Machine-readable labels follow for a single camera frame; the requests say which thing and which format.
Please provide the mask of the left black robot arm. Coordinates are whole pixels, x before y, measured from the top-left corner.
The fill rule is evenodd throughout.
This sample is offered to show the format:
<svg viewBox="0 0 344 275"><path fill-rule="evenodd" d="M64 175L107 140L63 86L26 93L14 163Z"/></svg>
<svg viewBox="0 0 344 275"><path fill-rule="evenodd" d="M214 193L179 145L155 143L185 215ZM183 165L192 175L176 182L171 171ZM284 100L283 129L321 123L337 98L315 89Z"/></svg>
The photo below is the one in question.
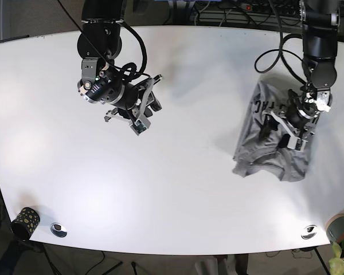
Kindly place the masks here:
<svg viewBox="0 0 344 275"><path fill-rule="evenodd" d="M338 51L339 1L301 1L300 17L303 45L302 69L305 79L294 73L286 62L283 45L296 34L280 35L277 60L281 60L301 84L301 93L288 91L288 105L265 115L258 140L263 141L273 131L283 130L279 139L283 147L304 151L315 133L315 119L329 112L332 104L330 88L337 79L335 60Z"/></svg>

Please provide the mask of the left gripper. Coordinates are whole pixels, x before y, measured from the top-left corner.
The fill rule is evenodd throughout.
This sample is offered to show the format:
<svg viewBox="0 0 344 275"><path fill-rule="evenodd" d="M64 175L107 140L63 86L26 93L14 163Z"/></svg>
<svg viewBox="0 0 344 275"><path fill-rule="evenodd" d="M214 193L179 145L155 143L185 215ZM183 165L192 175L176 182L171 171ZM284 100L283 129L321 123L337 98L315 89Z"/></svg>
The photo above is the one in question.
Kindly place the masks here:
<svg viewBox="0 0 344 275"><path fill-rule="evenodd" d="M259 140L268 138L273 131L282 129L284 135L278 148L288 148L303 152L315 135L317 110L314 99L287 99L285 104L264 111L264 123L259 132Z"/></svg>

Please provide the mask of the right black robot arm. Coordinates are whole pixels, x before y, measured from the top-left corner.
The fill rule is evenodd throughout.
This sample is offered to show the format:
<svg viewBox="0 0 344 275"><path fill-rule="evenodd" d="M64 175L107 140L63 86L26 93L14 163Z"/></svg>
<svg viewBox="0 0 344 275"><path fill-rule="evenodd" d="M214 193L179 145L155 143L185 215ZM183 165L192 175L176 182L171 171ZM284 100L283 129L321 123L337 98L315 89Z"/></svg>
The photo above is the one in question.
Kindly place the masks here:
<svg viewBox="0 0 344 275"><path fill-rule="evenodd" d="M89 103L109 104L113 107L105 121L118 119L128 123L136 135L150 128L149 118L162 106L153 87L162 75L151 77L145 73L147 50L141 36L128 25L124 17L125 1L85 1L81 21L75 26L80 31L77 51L82 59L79 94ZM121 28L138 41L142 63L129 62L122 67L115 59L122 49Z"/></svg>

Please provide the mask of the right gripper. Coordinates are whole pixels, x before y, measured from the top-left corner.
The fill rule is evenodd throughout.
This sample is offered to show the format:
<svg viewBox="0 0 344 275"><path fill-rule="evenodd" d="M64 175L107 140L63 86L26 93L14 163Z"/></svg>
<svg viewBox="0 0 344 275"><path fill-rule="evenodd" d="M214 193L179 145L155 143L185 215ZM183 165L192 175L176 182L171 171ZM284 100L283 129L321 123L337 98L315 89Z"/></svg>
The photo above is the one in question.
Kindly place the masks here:
<svg viewBox="0 0 344 275"><path fill-rule="evenodd" d="M136 135L140 135L150 128L149 117L154 112L162 109L162 106L153 93L153 87L163 79L161 74L149 77L136 85L128 84L123 96L112 110L104 117L105 122L117 119L126 122Z"/></svg>

